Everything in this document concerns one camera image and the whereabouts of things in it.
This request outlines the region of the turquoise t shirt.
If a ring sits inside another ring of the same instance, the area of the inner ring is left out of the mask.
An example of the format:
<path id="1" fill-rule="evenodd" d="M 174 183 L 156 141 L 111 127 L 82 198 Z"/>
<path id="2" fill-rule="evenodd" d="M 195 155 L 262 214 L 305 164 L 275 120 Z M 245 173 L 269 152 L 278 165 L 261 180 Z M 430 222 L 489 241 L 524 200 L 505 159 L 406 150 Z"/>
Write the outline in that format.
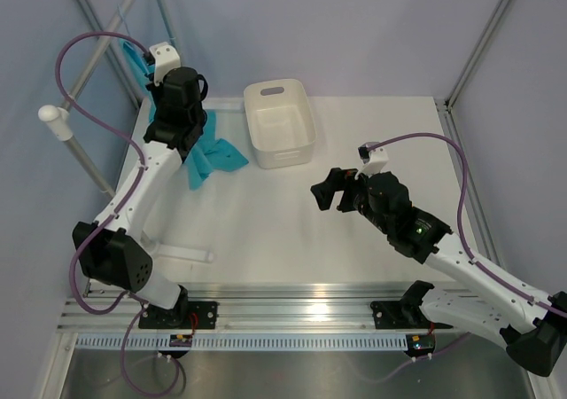
<path id="1" fill-rule="evenodd" d="M 119 47 L 131 74 L 137 84 L 144 89 L 154 68 L 144 60 L 142 54 L 131 42 L 120 39 Z M 233 172 L 249 163 L 249 160 L 232 143 L 217 137 L 216 112 L 207 110 L 206 114 L 207 122 L 204 133 L 183 163 L 187 170 L 191 191 L 198 190 L 214 171 Z"/>

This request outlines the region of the light blue wire hanger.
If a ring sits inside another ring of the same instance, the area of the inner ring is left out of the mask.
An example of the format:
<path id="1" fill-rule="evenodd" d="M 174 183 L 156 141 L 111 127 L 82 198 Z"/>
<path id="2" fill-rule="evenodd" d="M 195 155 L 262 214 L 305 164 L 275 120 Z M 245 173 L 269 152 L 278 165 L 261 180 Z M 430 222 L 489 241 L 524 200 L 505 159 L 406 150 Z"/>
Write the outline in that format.
<path id="1" fill-rule="evenodd" d="M 117 12 L 119 14 L 125 32 L 127 33 L 127 35 L 130 35 L 130 30 L 126 20 L 126 14 L 120 5 L 117 6 Z M 144 53 L 140 51 L 140 49 L 136 45 L 134 45 L 131 41 L 126 39 L 121 39 L 120 48 L 122 50 L 123 55 L 129 61 L 137 63 L 140 67 L 147 66 L 146 60 L 144 58 Z"/>

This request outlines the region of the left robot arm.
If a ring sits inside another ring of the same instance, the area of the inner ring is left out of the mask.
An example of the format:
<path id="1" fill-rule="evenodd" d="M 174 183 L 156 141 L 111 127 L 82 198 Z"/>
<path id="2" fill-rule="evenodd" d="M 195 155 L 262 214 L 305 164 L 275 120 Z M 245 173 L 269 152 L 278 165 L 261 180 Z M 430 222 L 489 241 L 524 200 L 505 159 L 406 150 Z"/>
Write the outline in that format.
<path id="1" fill-rule="evenodd" d="M 76 248 L 69 275 L 77 271 L 133 294 L 144 308 L 140 324 L 150 328 L 196 328 L 198 312 L 185 287 L 162 275 L 142 245 L 146 219 L 159 192 L 183 165 L 204 133 L 205 77 L 176 67 L 148 86 L 156 111 L 140 146 L 139 162 L 114 199 L 92 223 L 75 225 Z"/>

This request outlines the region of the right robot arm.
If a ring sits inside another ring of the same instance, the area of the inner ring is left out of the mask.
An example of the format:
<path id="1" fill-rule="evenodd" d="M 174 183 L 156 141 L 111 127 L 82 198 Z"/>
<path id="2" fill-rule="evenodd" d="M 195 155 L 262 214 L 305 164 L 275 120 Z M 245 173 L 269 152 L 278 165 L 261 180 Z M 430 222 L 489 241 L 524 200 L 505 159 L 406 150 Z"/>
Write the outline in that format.
<path id="1" fill-rule="evenodd" d="M 474 293 L 468 304 L 426 282 L 415 282 L 400 305 L 410 325 L 451 325 L 504 348 L 519 366 L 548 377 L 566 346 L 566 293 L 550 294 L 511 275 L 484 256 L 467 252 L 461 238 L 434 215 L 415 207 L 408 188 L 390 173 L 366 176 L 333 168 L 311 186 L 318 207 L 357 212 L 403 256 L 444 273 Z"/>

